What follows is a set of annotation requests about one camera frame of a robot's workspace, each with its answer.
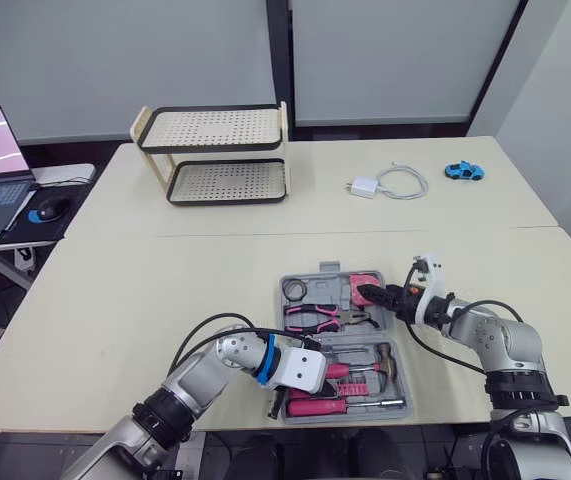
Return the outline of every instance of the mouse pad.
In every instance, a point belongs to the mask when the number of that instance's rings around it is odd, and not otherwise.
[[[55,242],[63,238],[65,230],[76,215],[89,191],[89,185],[68,185],[46,187],[38,190],[29,203],[16,216],[12,224],[0,233],[0,245],[6,243]],[[67,197],[70,205],[62,217],[46,223],[33,223],[29,220],[29,212],[50,197]]]

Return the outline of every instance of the blue toy car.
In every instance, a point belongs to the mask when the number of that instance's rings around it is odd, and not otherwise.
[[[461,161],[461,163],[453,163],[445,167],[445,175],[452,180],[458,180],[460,178],[481,180],[485,176],[485,171],[478,165]]]

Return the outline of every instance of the charging cable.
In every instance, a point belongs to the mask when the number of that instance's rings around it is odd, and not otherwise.
[[[388,173],[392,172],[404,172],[410,174],[412,177],[418,181],[418,184],[421,187],[420,192],[415,193],[396,193],[394,190],[387,188],[383,185],[383,177]],[[351,183],[347,184],[347,189],[349,193],[352,195],[356,195],[359,197],[365,198],[374,198],[376,192],[381,192],[383,195],[394,198],[396,200],[413,200],[415,198],[420,198],[427,195],[429,190],[429,184],[425,177],[423,177],[420,173],[414,170],[409,165],[400,165],[392,162],[392,166],[386,170],[380,172],[376,178],[372,177],[356,177]]]

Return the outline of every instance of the desk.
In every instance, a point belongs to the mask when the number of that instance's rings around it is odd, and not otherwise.
[[[60,165],[54,167],[43,167],[34,168],[32,173],[34,174],[34,179],[38,183],[53,183],[53,182],[64,182],[72,178],[86,178],[91,180],[94,176],[96,168],[90,163],[80,163],[76,165]],[[35,192],[29,192],[23,200],[21,206],[16,210],[16,214],[12,217],[11,221],[8,223],[10,225],[16,215],[18,215],[23,208],[29,203],[30,198]],[[52,242],[27,242],[27,243],[8,243],[0,245],[0,251],[3,250],[15,250],[17,248],[27,248],[27,247],[40,247],[43,245],[48,245]],[[24,289],[29,289],[32,279],[25,275],[20,270],[16,269],[13,264],[0,257],[0,273],[5,275],[7,278],[17,283]]]
[[[234,311],[274,327],[282,275],[339,260],[344,270],[378,269],[398,283],[412,256],[426,251],[440,255],[447,288],[457,296],[506,301],[538,329],[552,385],[571,401],[571,239],[558,227],[448,235],[70,237],[59,243],[0,342],[0,429],[105,431],[157,388],[182,339],[206,316]],[[472,351],[435,331],[420,334],[477,362]],[[488,420],[482,376],[424,352],[398,322],[391,335],[415,411],[376,423]],[[239,374],[196,428],[282,427],[265,416],[270,398]],[[571,406],[562,413],[571,415]]]
[[[374,232],[557,226],[554,217],[491,137],[292,142],[292,195],[277,204],[175,207],[133,144],[121,145],[92,189],[67,236],[229,235]],[[447,164],[485,168],[480,182],[445,177]],[[349,195],[355,176],[376,176],[407,163],[429,181],[418,200],[368,200]],[[415,180],[385,182],[415,191]]]

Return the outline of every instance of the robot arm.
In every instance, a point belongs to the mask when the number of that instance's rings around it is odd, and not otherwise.
[[[414,271],[425,286],[411,286]],[[442,265],[434,255],[415,258],[404,286],[385,290],[359,287],[368,300],[397,313],[409,325],[427,325],[455,342],[473,349],[487,380],[485,391],[493,405],[494,424],[481,454],[485,478],[501,480],[571,480],[571,443],[556,396],[547,378],[538,332],[522,321],[500,318],[480,304],[446,294]],[[499,440],[492,444],[494,437]]]
[[[235,333],[242,325],[183,362],[131,415],[123,417],[63,475],[63,480],[145,478],[185,439],[192,424],[239,371],[266,389],[293,387],[315,393],[325,378],[322,353],[276,345],[274,335]]]

